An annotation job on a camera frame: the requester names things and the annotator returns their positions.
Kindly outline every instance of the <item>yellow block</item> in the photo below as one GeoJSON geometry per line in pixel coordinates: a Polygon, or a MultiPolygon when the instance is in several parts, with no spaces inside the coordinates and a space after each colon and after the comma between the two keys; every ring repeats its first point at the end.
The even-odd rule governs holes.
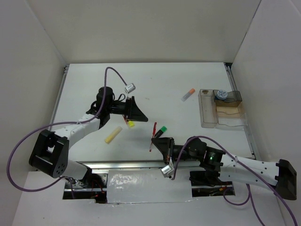
{"type": "Polygon", "coordinates": [[[135,126],[135,123],[133,121],[128,121],[127,124],[130,128],[135,126]]]}

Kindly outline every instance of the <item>white table surface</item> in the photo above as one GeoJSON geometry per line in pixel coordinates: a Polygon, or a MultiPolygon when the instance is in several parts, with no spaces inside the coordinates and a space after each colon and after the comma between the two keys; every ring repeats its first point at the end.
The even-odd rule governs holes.
{"type": "MultiPolygon", "coordinates": [[[[133,64],[71,64],[63,86],[54,122],[77,121],[96,100],[98,89],[103,86],[104,71],[114,67],[136,90],[131,93],[148,122],[135,122],[129,129],[121,115],[111,114],[109,122],[76,143],[69,151],[74,161],[141,161],[162,160],[161,153],[153,147],[149,152],[152,129],[163,125],[167,132],[163,137],[173,137],[183,145],[195,135],[211,137],[231,153],[251,157],[245,132],[205,129],[201,127],[198,92],[200,89],[224,89],[231,91],[223,63],[133,63],[133,64]],[[191,88],[196,92],[185,102],[181,97],[191,88]],[[117,127],[123,130],[108,145],[104,139],[117,127]]],[[[118,75],[109,71],[107,86],[115,96],[124,93],[124,84],[118,75]]]]}

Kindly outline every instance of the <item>red pen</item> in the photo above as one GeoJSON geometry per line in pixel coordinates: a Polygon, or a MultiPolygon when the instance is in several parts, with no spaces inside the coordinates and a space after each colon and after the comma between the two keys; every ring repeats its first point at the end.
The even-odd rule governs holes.
{"type": "Polygon", "coordinates": [[[157,125],[157,122],[155,122],[154,128],[152,130],[152,138],[154,138],[155,134],[156,134],[156,125],[157,125]]]}

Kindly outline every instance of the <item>orange cap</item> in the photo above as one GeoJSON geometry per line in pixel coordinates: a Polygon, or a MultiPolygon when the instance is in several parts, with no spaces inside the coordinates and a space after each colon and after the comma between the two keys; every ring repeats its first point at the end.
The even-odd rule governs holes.
{"type": "Polygon", "coordinates": [[[191,89],[189,90],[189,93],[193,94],[196,90],[195,89],[191,89]]]}

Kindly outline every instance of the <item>clear plastic container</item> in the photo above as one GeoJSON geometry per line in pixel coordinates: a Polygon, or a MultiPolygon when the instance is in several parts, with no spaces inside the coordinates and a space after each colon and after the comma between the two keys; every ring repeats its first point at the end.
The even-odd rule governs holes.
{"type": "Polygon", "coordinates": [[[203,128],[243,129],[245,110],[239,91],[228,93],[225,100],[216,98],[218,90],[201,89],[198,94],[203,128]]]}

